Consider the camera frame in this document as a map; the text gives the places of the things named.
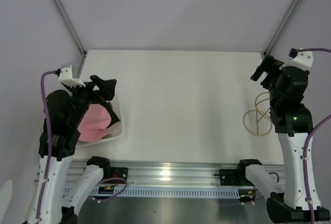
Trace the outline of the pink bucket hat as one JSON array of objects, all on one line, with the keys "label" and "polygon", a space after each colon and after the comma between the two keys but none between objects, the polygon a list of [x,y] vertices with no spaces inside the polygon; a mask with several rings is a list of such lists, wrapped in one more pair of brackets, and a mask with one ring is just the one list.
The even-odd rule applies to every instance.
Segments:
[{"label": "pink bucket hat", "polygon": [[79,141],[84,143],[97,142],[107,134],[106,129],[111,120],[112,118],[105,107],[99,104],[90,105],[78,126]]}]

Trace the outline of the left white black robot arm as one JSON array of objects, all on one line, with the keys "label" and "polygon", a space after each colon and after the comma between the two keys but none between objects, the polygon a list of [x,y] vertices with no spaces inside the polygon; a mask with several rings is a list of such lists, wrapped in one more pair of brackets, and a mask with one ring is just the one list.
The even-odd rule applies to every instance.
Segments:
[{"label": "left white black robot arm", "polygon": [[42,95],[45,120],[39,139],[40,172],[37,194],[27,223],[77,223],[82,205],[99,183],[111,180],[111,162],[93,156],[69,195],[63,190],[70,164],[80,138],[79,125],[93,105],[106,107],[115,96],[117,80],[96,75],[89,82]]}]

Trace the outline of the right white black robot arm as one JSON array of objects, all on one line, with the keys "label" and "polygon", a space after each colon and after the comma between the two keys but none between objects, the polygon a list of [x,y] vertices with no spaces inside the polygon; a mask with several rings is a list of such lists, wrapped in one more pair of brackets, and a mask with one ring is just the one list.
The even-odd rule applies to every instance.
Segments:
[{"label": "right white black robot arm", "polygon": [[311,145],[312,115],[302,103],[308,86],[310,53],[301,53],[288,63],[265,56],[251,76],[269,92],[270,119],[281,145],[285,184],[274,180],[258,160],[241,160],[236,180],[243,185],[252,183],[266,200],[273,223],[329,221],[330,211],[319,199],[313,176]]}]

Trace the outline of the beige bucket hat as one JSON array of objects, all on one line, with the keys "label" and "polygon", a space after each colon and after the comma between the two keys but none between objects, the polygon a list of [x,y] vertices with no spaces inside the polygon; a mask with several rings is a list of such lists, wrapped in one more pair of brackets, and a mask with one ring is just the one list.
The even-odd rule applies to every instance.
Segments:
[{"label": "beige bucket hat", "polygon": [[122,134],[122,123],[117,123],[110,128],[105,122],[81,124],[78,128],[80,133],[78,147],[85,147],[116,140]]}]

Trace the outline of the black bucket hat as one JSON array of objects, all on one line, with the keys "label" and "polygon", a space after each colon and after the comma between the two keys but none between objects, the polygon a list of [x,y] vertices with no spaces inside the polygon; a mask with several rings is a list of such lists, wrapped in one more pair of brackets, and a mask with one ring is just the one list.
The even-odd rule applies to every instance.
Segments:
[{"label": "black bucket hat", "polygon": [[106,110],[108,111],[108,113],[110,115],[111,121],[108,125],[108,128],[110,128],[113,125],[121,122],[120,118],[114,112],[112,104],[110,103],[110,101],[106,101],[104,98],[101,98],[100,105],[102,105],[104,108],[106,108]]}]

